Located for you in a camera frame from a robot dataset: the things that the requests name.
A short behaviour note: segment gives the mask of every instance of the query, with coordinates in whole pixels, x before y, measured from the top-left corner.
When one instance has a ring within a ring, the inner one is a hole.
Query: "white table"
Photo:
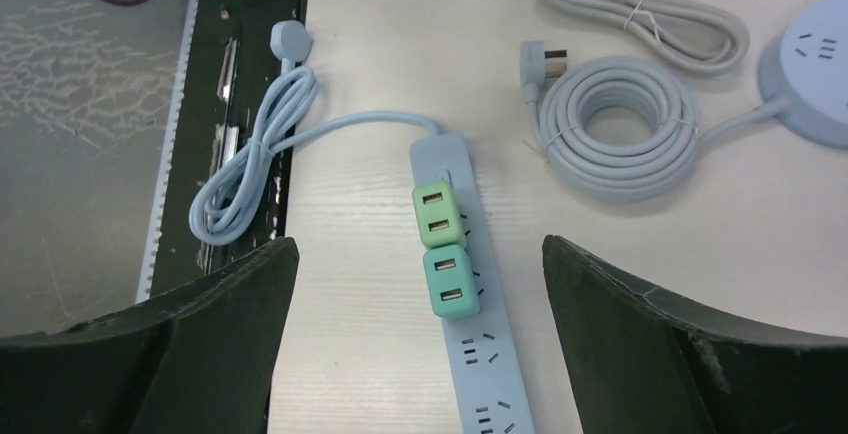
[[[686,79],[711,127],[760,102],[760,51],[812,0],[701,1],[741,16],[752,35],[738,72]],[[518,46],[550,41],[569,49],[572,66],[650,57],[629,36],[537,0],[309,0],[307,27],[323,90],[305,127],[396,108],[469,139],[537,432],[580,432],[542,276],[546,234],[718,309],[848,335],[844,152],[769,122],[719,143],[672,193],[610,207],[558,180],[528,147]],[[410,199],[407,149],[423,135],[370,124],[296,150],[287,232],[301,264],[270,432],[461,431]]]

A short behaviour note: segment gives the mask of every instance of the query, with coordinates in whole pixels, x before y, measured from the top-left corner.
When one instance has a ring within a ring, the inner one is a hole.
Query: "power strip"
[[[410,146],[409,159],[416,186],[444,180],[453,187],[480,297],[480,314],[442,320],[463,432],[534,433],[491,236],[465,139],[457,132],[427,137]]]
[[[760,58],[764,100],[789,108],[778,118],[792,132],[825,146],[848,149],[848,0],[807,6]]]

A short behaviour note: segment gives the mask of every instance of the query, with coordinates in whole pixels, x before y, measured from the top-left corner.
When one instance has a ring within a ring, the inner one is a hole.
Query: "green usb charger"
[[[447,181],[424,184],[412,190],[421,242],[429,249],[458,244],[465,248],[459,205]]]
[[[457,245],[438,247],[424,254],[424,274],[433,312],[445,319],[460,319],[480,312],[480,298],[471,260]]]

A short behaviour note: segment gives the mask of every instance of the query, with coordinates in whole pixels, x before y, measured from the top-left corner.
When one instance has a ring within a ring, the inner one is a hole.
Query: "black device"
[[[124,311],[0,339],[0,432],[264,433],[297,263],[279,238]]]
[[[848,432],[848,339],[713,309],[559,237],[543,252],[585,434]]]

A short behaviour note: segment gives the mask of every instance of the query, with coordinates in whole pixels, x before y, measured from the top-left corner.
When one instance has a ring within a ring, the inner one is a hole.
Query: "coiled cable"
[[[698,100],[676,76],[636,58],[587,62],[560,77],[538,105],[540,86],[524,86],[533,131],[551,166],[590,195],[612,203],[660,195],[692,171],[703,147],[747,124],[769,119],[782,99],[701,133]],[[621,107],[645,118],[652,137],[630,146],[593,139],[586,124],[599,111]]]
[[[333,119],[286,138],[286,132],[300,122],[315,101],[317,82],[309,67],[293,68],[289,60],[283,60],[283,66],[283,74],[271,83],[262,99],[247,145],[200,188],[191,203],[189,227],[195,237],[207,244],[229,244],[247,230],[265,192],[274,156],[292,146],[366,122],[413,124],[426,129],[429,135],[441,132],[438,123],[421,115],[367,111]]]
[[[690,0],[544,0],[565,14],[597,20],[630,32],[659,57],[687,72],[715,76],[739,64],[748,51],[745,23],[733,14]],[[720,42],[703,48],[675,35],[664,19],[685,21],[715,32]]]

